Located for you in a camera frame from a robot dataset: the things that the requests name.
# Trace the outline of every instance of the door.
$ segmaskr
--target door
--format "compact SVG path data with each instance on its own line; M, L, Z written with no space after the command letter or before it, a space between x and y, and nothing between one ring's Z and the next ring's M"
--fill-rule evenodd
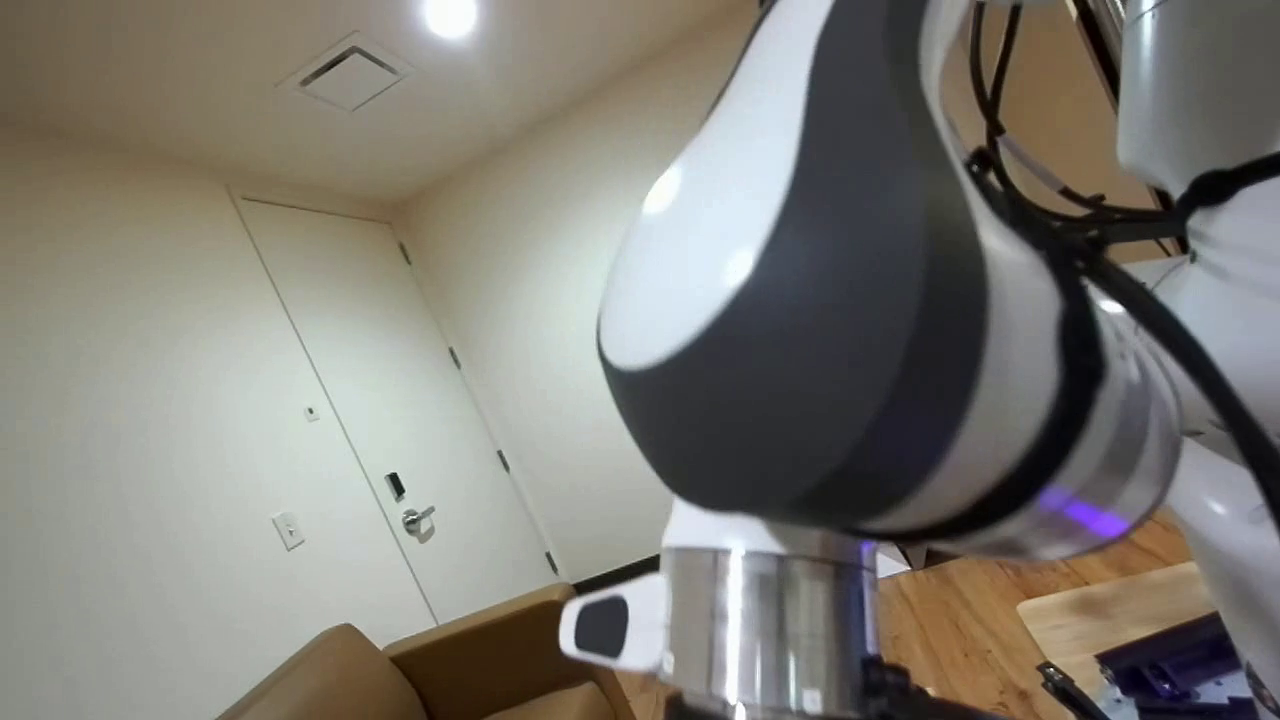
M552 585L394 227L257 199L244 222L433 612Z

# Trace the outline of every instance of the purple light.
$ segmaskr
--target purple light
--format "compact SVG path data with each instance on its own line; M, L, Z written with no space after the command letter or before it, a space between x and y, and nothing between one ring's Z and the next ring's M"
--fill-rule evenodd
M1068 497L1061 489L1050 489L1037 505L1052 518L1079 525L1096 539L1122 539L1132 530L1130 518L1118 518L1118 514L1089 505L1079 497Z

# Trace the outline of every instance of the white wall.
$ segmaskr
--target white wall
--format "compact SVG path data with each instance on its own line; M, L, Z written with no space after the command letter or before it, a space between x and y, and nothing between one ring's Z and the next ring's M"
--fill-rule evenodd
M0 133L0 715L214 715L337 621L433 626L230 191Z
M746 0L399 212L420 284L571 577L656 553L665 530L667 491L595 366L595 309L640 198L707 114L753 15Z

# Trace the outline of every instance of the door lock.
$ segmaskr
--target door lock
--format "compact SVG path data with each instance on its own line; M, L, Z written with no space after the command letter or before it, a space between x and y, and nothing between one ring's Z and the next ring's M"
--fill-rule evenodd
M412 539L424 544L424 539L436 535L436 519L433 519L433 518L436 518L436 510L409 510L399 525L405 525L405 534L409 534Z

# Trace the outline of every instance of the ceiling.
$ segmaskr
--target ceiling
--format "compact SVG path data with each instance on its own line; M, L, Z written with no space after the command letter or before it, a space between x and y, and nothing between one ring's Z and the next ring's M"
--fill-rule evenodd
M0 125L399 203L753 0L0 0ZM359 35L399 83L359 114L295 88Z

